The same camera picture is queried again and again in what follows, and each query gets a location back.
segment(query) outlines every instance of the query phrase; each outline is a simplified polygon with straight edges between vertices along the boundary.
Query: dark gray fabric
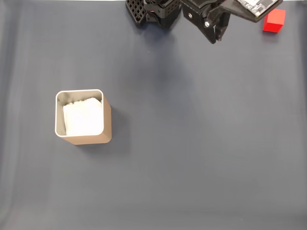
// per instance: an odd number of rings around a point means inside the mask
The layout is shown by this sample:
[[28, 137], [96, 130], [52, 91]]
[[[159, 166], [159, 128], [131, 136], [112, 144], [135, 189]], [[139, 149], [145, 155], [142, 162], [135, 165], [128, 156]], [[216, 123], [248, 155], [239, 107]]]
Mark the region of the dark gray fabric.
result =
[[[3, 229], [305, 230], [306, 7], [283, 3], [278, 34], [232, 16], [211, 45], [182, 16], [137, 29], [122, 1], [23, 4]], [[111, 104], [108, 144], [55, 135], [55, 95], [76, 89]]]

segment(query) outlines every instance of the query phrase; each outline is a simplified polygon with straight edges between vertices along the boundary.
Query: square metal container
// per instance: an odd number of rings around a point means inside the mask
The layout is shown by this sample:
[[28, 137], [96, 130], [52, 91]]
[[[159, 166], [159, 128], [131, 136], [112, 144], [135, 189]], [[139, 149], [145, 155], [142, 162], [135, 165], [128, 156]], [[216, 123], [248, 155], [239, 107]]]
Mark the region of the square metal container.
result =
[[[66, 128], [64, 123], [63, 106], [68, 103], [83, 101], [89, 98], [96, 98], [102, 103], [103, 107], [103, 128], [99, 135], [86, 135], [86, 136], [68, 136], [66, 135]], [[106, 97], [101, 90], [72, 90], [60, 91], [56, 96], [56, 120], [55, 120], [55, 133], [58, 137], [70, 142], [74, 145], [86, 144], [101, 144], [108, 143], [112, 138], [111, 128], [111, 106], [109, 105]]]

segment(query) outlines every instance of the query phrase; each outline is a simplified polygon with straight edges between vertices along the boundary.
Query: red cube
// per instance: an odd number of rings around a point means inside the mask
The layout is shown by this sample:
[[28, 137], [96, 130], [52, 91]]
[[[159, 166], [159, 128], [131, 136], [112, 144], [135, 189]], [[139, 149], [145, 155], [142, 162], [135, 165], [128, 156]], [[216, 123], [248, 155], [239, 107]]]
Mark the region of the red cube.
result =
[[263, 31], [278, 33], [284, 24], [286, 11], [274, 9], [264, 17]]

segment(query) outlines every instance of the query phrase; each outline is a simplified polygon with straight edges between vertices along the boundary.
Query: white cloth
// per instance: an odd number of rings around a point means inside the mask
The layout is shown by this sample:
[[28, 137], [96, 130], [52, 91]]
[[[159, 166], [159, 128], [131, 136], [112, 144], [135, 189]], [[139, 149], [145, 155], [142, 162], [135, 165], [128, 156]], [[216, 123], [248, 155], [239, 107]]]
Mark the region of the white cloth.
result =
[[99, 135], [103, 127], [103, 108], [100, 101], [90, 98], [63, 106], [67, 136]]

